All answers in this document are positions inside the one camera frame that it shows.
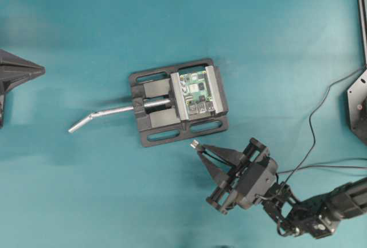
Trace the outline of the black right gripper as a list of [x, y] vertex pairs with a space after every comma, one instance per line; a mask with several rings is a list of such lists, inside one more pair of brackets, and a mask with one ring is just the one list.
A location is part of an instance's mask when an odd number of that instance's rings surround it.
[[[278, 164], [270, 157], [269, 148], [255, 138], [243, 152], [202, 145], [197, 154], [217, 185], [206, 201], [224, 215], [235, 206], [247, 210], [259, 204], [276, 181]], [[230, 170], [224, 172], [208, 157]]]

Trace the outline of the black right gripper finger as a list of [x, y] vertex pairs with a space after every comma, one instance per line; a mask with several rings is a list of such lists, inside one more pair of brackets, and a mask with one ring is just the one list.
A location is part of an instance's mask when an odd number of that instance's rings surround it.
[[16, 86], [42, 76], [45, 72], [1, 72], [1, 90], [12, 90]]

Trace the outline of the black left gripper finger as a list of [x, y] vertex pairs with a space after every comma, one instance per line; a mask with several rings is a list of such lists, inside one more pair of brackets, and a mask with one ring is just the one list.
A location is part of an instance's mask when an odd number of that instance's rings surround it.
[[31, 76], [43, 75], [45, 68], [1, 49], [1, 68], [4, 72], [27, 73]]

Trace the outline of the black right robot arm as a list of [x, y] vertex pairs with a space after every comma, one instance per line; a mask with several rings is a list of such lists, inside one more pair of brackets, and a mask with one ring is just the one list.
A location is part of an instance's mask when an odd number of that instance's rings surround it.
[[[153, 73], [144, 82], [132, 75], [134, 99], [130, 110], [140, 122], [145, 147], [196, 138], [193, 126], [205, 122], [227, 128], [228, 106], [217, 69], [180, 74]], [[216, 189], [207, 202], [222, 214], [235, 207], [249, 209], [261, 204], [276, 223], [278, 234], [295, 237], [310, 234], [331, 236], [340, 221], [366, 213], [366, 180], [344, 184], [328, 193], [298, 200], [289, 185], [279, 181], [278, 165], [270, 150], [255, 138], [244, 151], [192, 142]]]

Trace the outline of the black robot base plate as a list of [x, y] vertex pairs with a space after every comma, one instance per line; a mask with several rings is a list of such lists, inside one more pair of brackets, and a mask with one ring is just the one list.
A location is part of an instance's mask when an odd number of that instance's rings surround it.
[[351, 131], [366, 144], [366, 71], [347, 91]]

